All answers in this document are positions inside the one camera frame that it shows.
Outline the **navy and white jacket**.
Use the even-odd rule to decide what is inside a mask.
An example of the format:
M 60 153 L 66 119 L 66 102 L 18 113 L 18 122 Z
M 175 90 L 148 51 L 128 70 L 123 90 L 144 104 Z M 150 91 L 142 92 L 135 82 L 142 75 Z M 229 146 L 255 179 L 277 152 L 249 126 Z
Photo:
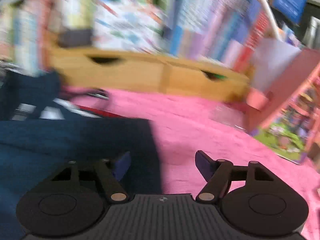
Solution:
M 57 72 L 7 72 L 1 83 L 1 239 L 19 239 L 20 198 L 69 161 L 116 159 L 129 152 L 121 184 L 130 194 L 162 192 L 148 120 L 101 118 L 60 99 Z

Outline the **row of upright books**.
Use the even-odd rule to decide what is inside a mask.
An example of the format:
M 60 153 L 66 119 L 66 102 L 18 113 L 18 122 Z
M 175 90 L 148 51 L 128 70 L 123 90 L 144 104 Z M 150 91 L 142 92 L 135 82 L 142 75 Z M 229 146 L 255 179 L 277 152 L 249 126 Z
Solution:
M 239 73 L 273 21 L 268 0 L 1 0 L 1 66 L 30 76 L 46 72 L 46 34 L 58 42 L 66 29 L 93 30 L 101 1 L 161 9 L 161 50 L 153 54 L 216 61 Z

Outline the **wooden drawer organizer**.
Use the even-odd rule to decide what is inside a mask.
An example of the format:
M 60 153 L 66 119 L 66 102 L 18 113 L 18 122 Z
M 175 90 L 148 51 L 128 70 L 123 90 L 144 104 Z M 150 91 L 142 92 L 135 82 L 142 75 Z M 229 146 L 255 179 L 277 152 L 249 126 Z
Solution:
M 71 86 L 198 96 L 222 102 L 241 101 L 249 90 L 247 76 L 220 63 L 91 47 L 51 46 L 48 54 L 52 66 Z

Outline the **white label printer box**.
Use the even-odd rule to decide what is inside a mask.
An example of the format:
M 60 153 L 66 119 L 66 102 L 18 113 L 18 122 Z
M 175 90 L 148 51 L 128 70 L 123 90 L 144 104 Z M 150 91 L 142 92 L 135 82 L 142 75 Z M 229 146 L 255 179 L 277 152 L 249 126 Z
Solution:
M 102 50 L 158 53 L 163 12 L 151 4 L 101 1 L 97 5 L 92 45 Z

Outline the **pink bunny pattern mat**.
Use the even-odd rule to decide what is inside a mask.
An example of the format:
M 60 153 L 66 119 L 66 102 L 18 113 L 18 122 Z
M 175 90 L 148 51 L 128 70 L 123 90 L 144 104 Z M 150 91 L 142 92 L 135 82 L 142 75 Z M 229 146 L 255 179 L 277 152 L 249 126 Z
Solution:
M 246 133 L 213 119 L 217 102 L 202 98 L 157 93 L 110 90 L 106 110 L 117 115 L 148 119 L 152 123 L 161 158 L 165 193 L 197 195 L 205 181 L 198 172 L 194 155 L 198 150 L 213 159 L 235 165 L 255 160 L 266 166 L 296 190 L 308 203 L 309 216 L 303 229 L 307 239 L 319 239 L 319 174 L 311 161 L 289 162 Z

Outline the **small black box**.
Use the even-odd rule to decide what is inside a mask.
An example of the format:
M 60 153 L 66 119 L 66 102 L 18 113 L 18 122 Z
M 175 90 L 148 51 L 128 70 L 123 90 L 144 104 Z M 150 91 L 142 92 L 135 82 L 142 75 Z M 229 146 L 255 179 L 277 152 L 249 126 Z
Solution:
M 58 44 L 62 48 L 90 46 L 92 29 L 66 29 L 59 34 Z

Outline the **colourful picture book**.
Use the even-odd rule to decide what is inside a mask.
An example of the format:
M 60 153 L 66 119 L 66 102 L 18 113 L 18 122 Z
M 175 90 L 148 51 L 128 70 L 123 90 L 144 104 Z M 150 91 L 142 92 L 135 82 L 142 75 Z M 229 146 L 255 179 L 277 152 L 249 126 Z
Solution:
M 254 138 L 276 155 L 301 164 L 316 122 L 316 102 L 315 89 L 305 89 L 267 127 L 259 128 Z

